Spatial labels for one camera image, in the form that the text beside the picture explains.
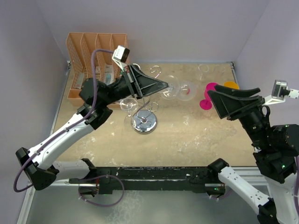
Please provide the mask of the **orange plastic wine glass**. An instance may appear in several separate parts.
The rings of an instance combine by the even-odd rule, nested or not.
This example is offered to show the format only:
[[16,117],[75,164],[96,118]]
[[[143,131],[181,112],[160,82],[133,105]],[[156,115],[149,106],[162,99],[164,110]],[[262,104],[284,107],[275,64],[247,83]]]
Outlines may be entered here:
[[225,82],[224,86],[228,87],[228,88],[232,88],[232,89],[237,89],[237,90],[240,89],[239,85],[236,82],[233,82],[233,81],[227,81],[227,82]]

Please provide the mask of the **pink plastic wine glass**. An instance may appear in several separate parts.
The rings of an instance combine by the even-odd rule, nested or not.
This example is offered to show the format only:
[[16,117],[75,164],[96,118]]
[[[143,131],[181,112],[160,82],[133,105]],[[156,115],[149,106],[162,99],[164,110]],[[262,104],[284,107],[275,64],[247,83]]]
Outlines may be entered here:
[[211,82],[211,83],[208,83],[207,86],[206,86],[206,89],[205,89],[205,92],[204,92],[204,99],[200,101],[199,105],[201,107],[201,109],[203,110],[210,110],[213,106],[212,104],[212,101],[208,95],[208,91],[209,90],[215,90],[215,86],[217,85],[217,83],[215,82]]

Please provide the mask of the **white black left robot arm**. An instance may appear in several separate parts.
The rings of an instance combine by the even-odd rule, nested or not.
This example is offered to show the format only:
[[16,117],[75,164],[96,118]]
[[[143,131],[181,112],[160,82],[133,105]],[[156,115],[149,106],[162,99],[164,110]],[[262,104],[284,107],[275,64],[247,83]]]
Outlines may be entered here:
[[126,66],[122,76],[109,85],[93,78],[85,80],[79,93],[84,104],[71,119],[35,147],[17,150],[21,171],[36,190],[45,189],[61,179],[78,178],[86,183],[93,182],[96,168],[88,159],[58,162],[57,158],[106,122],[113,112],[108,105],[129,96],[141,99],[167,87],[166,82],[145,75],[135,65]]

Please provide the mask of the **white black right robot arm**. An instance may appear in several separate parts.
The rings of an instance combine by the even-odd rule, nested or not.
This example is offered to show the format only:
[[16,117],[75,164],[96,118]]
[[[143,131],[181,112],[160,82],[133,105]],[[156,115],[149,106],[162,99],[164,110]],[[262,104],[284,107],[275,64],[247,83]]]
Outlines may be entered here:
[[237,193],[256,213],[261,224],[296,224],[299,221],[299,126],[270,124],[270,105],[297,99],[298,90],[277,80],[272,94],[260,89],[237,90],[216,85],[209,95],[219,117],[239,120],[255,148],[256,165],[270,195],[258,191],[223,159],[209,165],[208,179],[221,182]]

